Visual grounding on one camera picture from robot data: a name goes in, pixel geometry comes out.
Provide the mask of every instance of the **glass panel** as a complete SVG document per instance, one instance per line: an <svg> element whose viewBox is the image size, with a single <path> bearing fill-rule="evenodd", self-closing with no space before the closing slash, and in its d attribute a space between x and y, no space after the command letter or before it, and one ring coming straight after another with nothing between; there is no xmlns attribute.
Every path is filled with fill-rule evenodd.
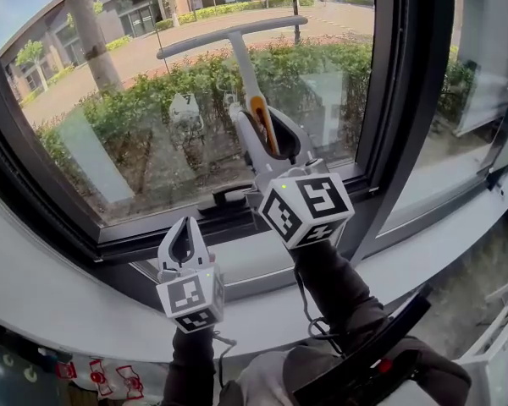
<svg viewBox="0 0 508 406"><path fill-rule="evenodd" d="M508 0L456 0L437 112L382 232L433 209L485 173L507 108Z"/></svg>
<svg viewBox="0 0 508 406"><path fill-rule="evenodd" d="M94 68L82 65L83 49L92 49L98 38L83 43L74 30L64 28L69 2L54 0L56 7L45 13L39 11L52 0L30 0L30 10L12 5L15 1L0 0L0 5L7 4L27 23L26 32L9 43L23 25L10 25L4 33L0 17L3 66L12 69L22 111L36 136L102 225L197 203L212 189L253 178L229 115L230 104L244 102L229 43L198 47L167 62L156 55L177 41L290 16L291 0L269 0L268 8L265 0L197 0L205 6L196 11L197 21L187 12L188 2L177 0L180 28L166 19L155 34L150 34L148 8L136 6L146 0L108 0L100 31L137 37L109 54L114 71L106 76L113 84L111 89L100 86L101 92ZM151 2L160 12L160 4ZM331 165L352 162L367 100L374 10L345 0L300 4L308 23L301 26L297 45L293 26L245 36L258 83L270 105L309 133L319 155ZM38 12L39 18L28 24ZM43 43L42 55L51 52L63 58L64 67L70 62L77 67L37 101L24 101L30 87L16 75L21 71L15 58L30 35L41 37L45 30L57 36L57 52ZM182 112L176 113L177 104Z"/></svg>

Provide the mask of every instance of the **cable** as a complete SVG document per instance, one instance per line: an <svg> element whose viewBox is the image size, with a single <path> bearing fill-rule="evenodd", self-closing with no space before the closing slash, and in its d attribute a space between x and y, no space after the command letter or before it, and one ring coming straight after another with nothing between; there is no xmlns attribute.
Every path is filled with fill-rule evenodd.
<svg viewBox="0 0 508 406"><path fill-rule="evenodd" d="M218 382L220 383L220 387L224 388L224 371L222 366L222 360L224 359L224 356L234 347L237 345L237 342L235 340L230 340L229 338L220 337L220 331L213 332L213 338L215 340L219 340L219 342L222 342L224 344L227 344L228 347L220 354L220 357L218 358Z"/></svg>
<svg viewBox="0 0 508 406"><path fill-rule="evenodd" d="M334 338L339 337L339 334L327 334L325 330L320 326L320 322L325 323L325 319L323 317L317 317L316 319L312 319L311 315L308 312L308 302L306 300L305 295L305 284L303 283L303 280L301 279L301 275L299 274L299 271L297 269L297 265L294 266L294 276L295 281L297 282L297 286L299 287L299 294L301 295L301 299L303 301L303 313L305 313L305 317L309 321L309 325L307 328L308 336L310 338L313 338L315 340L327 340L329 344L331 344L331 347L333 350L339 354L339 356L343 356L343 352L340 349L339 345L334 341ZM320 334L314 334L312 332L312 327L316 327Z"/></svg>

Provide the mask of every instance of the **pavement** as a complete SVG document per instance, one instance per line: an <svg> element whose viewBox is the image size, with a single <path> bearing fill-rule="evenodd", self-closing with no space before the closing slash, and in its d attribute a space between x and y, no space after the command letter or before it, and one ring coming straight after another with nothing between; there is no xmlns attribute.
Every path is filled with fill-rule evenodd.
<svg viewBox="0 0 508 406"><path fill-rule="evenodd" d="M183 41L215 30L221 30L235 25L247 24L254 21L274 19L293 15L292 8L261 9L219 17L204 19L195 23L181 25L158 33L151 33L135 38L124 47L111 52L111 59L119 72L120 79L131 85L131 80L138 74L155 74L163 66L163 61L156 58L160 48L172 43ZM300 8L299 15L308 18L308 23L302 25L301 37L336 36L345 34L359 34L372 36L374 29L374 10L349 4L328 3L323 6L316 2L314 7ZM284 36L293 38L294 28L267 30L245 35L247 45L271 41ZM227 41L220 41L204 47L198 47L190 52L182 53L168 59L168 63L178 62L185 54L190 56L205 51L215 50L228 45ZM77 68L72 74L60 80L48 91L39 95L33 102L27 104L23 111L26 119L33 125L41 124L53 117L61 116L74 108L75 104L84 96L95 91L96 85L88 65Z"/></svg>

